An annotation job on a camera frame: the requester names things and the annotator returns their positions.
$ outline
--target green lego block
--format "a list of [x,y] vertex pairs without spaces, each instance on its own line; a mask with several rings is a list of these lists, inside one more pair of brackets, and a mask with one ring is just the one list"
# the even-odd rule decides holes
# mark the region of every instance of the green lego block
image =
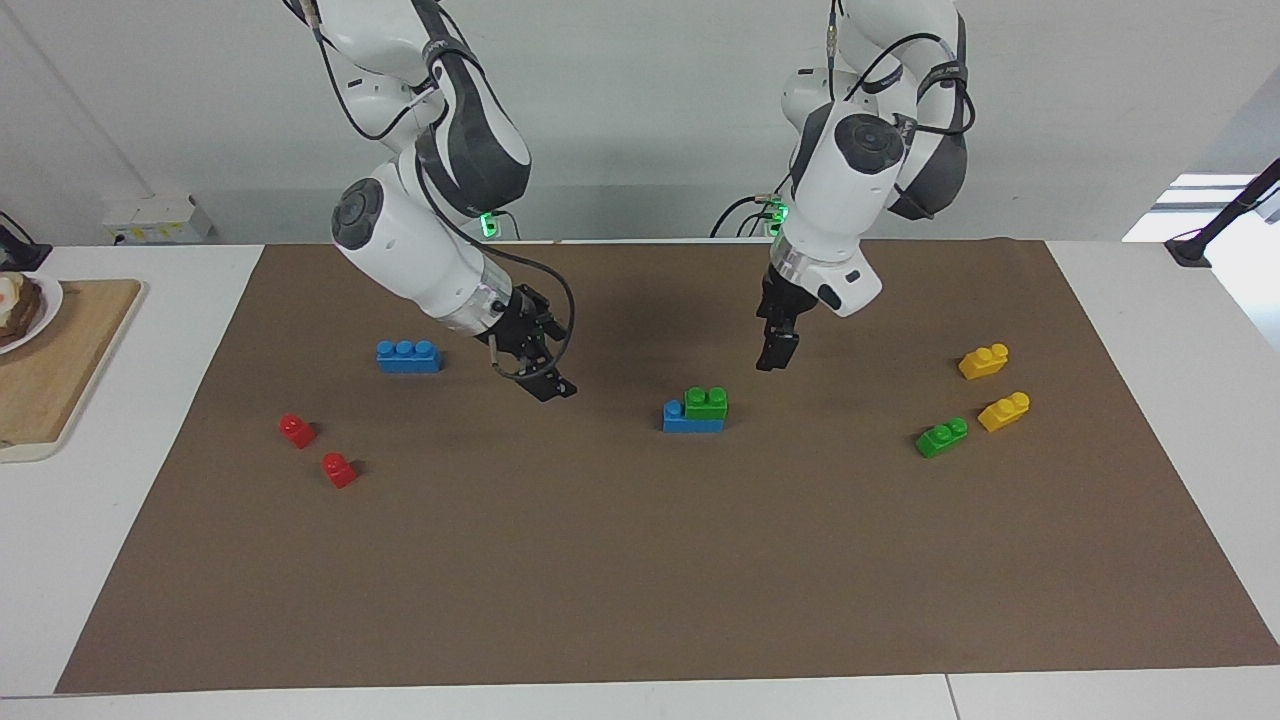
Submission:
[[691,387],[685,391],[686,420],[723,420],[728,415],[728,393],[722,387],[703,389]]
[[916,450],[925,457],[937,457],[951,446],[969,437],[969,425],[960,418],[937,425],[915,441]]

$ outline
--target blue lego block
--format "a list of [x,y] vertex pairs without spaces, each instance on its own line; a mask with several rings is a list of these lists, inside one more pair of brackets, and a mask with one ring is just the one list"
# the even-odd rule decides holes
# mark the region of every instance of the blue lego block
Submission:
[[678,434],[721,433],[724,420],[690,420],[685,418],[685,406],[678,400],[671,400],[662,406],[662,432]]
[[378,366],[393,375],[421,375],[440,372],[440,351],[428,341],[407,340],[378,343]]

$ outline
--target black stand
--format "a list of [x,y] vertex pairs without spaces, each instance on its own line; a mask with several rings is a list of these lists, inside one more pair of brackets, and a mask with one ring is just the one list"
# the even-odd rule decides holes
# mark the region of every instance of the black stand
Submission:
[[0,263],[0,272],[38,270],[54,246],[40,242],[23,242],[9,232],[9,228],[0,225],[0,250],[9,258]]
[[1213,242],[1213,238],[1221,234],[1226,229],[1226,225],[1234,223],[1236,218],[1257,208],[1262,193],[1271,190],[1276,182],[1280,182],[1280,158],[1271,163],[1267,169],[1262,170],[1258,177],[1253,178],[1253,182],[1226,208],[1222,208],[1222,211],[1210,220],[1204,225],[1204,229],[1197,233],[1196,237],[1165,242],[1165,247],[1174,256],[1174,261],[1184,268],[1211,268],[1212,265],[1204,259],[1204,250],[1208,249],[1208,243]]

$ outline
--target yellow lego block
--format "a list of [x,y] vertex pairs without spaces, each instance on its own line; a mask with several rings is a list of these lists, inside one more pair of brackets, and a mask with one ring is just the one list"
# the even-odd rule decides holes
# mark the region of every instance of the yellow lego block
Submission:
[[982,427],[987,428],[988,433],[993,433],[1001,428],[1012,425],[1030,409],[1032,398],[1025,392],[1015,392],[988,405],[978,415],[978,421],[982,423]]
[[987,375],[995,375],[1007,363],[1009,348],[997,342],[991,347],[979,347],[965,355],[964,360],[960,361],[960,373],[964,374],[964,379],[975,380]]

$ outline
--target white table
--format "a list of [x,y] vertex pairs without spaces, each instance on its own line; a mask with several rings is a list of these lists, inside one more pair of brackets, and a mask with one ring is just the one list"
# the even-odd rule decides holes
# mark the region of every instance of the white table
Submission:
[[[1208,272],[1050,243],[1263,619],[1280,628],[1280,355]],[[1280,717],[1280,666],[822,680],[49,696],[260,247],[58,249],[60,279],[148,295],[68,445],[0,465],[0,717]]]

